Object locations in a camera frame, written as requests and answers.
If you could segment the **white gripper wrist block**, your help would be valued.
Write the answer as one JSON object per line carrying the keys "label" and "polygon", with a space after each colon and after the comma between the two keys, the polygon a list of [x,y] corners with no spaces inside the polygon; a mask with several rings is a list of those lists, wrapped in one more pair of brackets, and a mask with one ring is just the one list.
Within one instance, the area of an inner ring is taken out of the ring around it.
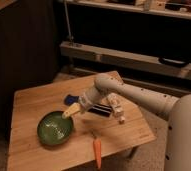
{"label": "white gripper wrist block", "polygon": [[73,103],[68,109],[63,112],[62,117],[69,118],[72,115],[79,113],[80,110],[82,113],[85,113],[86,111],[91,109],[99,100],[100,92],[95,87],[91,87],[79,96],[79,103]]}

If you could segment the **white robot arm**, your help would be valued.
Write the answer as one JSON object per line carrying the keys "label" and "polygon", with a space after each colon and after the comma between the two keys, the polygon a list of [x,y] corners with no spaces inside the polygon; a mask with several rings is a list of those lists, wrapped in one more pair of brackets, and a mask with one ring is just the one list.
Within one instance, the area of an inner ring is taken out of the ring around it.
{"label": "white robot arm", "polygon": [[125,84],[107,73],[99,73],[94,77],[93,85],[64,111],[63,117],[85,113],[110,93],[165,116],[168,133],[164,171],[191,171],[191,94],[178,98]]}

